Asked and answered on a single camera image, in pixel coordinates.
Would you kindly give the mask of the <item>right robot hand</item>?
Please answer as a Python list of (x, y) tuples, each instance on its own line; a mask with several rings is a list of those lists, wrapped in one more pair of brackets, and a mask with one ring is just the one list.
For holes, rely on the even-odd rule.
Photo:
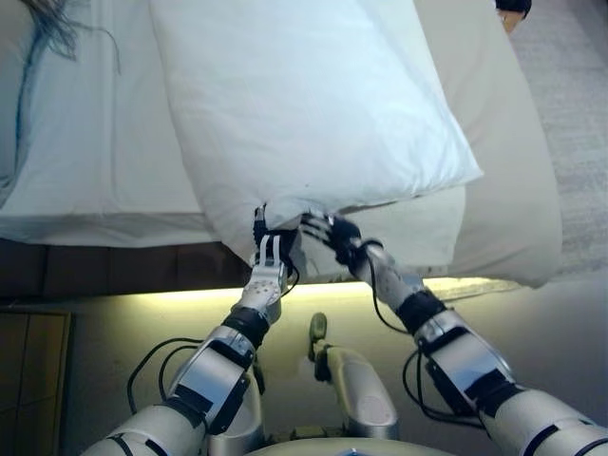
[(347, 267), (355, 264), (361, 232), (351, 221), (340, 215), (307, 213), (301, 217), (300, 229), (332, 250), (338, 264)]

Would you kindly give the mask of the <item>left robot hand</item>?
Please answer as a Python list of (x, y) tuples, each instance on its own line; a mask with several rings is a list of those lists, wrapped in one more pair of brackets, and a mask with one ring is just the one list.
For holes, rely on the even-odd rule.
[(256, 249), (251, 257), (252, 269), (278, 267), (282, 264), (290, 276), (297, 271), (292, 258), (297, 230), (270, 229), (266, 222), (265, 209), (266, 205), (262, 204), (254, 211), (253, 238)]

